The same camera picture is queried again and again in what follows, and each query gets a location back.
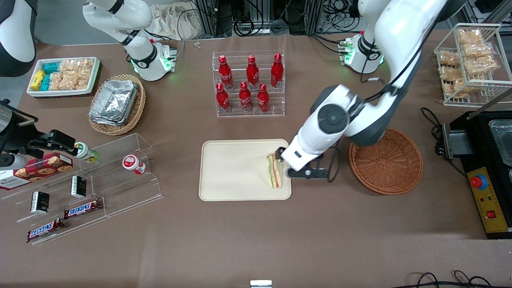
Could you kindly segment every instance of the aluminum foil container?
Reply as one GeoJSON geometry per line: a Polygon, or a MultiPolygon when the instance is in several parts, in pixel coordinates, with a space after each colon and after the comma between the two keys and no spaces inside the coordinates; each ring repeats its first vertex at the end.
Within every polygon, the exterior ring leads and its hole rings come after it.
{"type": "Polygon", "coordinates": [[[126,124],[138,86],[132,81],[109,80],[101,88],[89,111],[92,121],[106,125],[126,124]]]}

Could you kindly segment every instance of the beige tray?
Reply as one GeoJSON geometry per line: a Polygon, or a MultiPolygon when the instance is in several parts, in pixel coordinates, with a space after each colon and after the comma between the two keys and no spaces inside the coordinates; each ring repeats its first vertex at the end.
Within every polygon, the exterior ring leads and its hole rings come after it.
{"type": "Polygon", "coordinates": [[[291,196],[290,178],[272,189],[266,177],[266,156],[283,139],[207,141],[201,154],[199,197],[203,201],[286,200],[291,196]]]}

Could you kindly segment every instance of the small black box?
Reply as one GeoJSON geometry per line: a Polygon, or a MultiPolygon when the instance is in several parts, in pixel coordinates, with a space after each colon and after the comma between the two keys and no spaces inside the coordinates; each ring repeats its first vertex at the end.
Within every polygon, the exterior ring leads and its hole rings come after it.
{"type": "Polygon", "coordinates": [[[87,194],[86,179],[80,176],[73,176],[71,183],[71,196],[76,198],[85,198],[87,194]]]}
{"type": "Polygon", "coordinates": [[[50,194],[39,191],[32,193],[31,213],[48,213],[49,205],[50,194]]]}

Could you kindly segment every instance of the yellow control panel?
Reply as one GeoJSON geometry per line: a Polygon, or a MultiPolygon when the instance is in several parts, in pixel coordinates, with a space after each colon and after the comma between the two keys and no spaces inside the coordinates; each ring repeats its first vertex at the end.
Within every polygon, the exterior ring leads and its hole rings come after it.
{"type": "Polygon", "coordinates": [[[471,171],[467,174],[471,191],[480,212],[485,231],[487,233],[508,232],[508,226],[496,199],[493,185],[485,167],[471,171]]]}

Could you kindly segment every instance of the white tray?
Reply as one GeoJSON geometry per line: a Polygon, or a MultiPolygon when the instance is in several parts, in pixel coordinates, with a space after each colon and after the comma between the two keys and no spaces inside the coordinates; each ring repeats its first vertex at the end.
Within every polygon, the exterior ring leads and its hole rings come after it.
{"type": "Polygon", "coordinates": [[[89,94],[93,91],[94,84],[96,82],[96,75],[98,74],[100,61],[96,57],[75,57],[75,58],[54,58],[54,59],[41,59],[38,60],[35,64],[34,72],[32,72],[32,76],[30,76],[30,81],[27,86],[27,94],[34,98],[61,98],[61,97],[73,97],[76,95],[89,94]],[[34,79],[35,73],[42,69],[43,65],[46,63],[53,62],[61,62],[62,60],[72,59],[78,60],[81,58],[92,58],[94,59],[93,70],[91,71],[91,76],[89,76],[89,83],[87,84],[86,89],[80,90],[58,90],[58,91],[34,91],[30,88],[30,83],[32,83],[32,79],[34,79]]]}
{"type": "Polygon", "coordinates": [[[207,141],[201,154],[199,197],[203,201],[286,200],[291,180],[283,175],[283,187],[268,186],[266,156],[283,139],[207,141]]]}

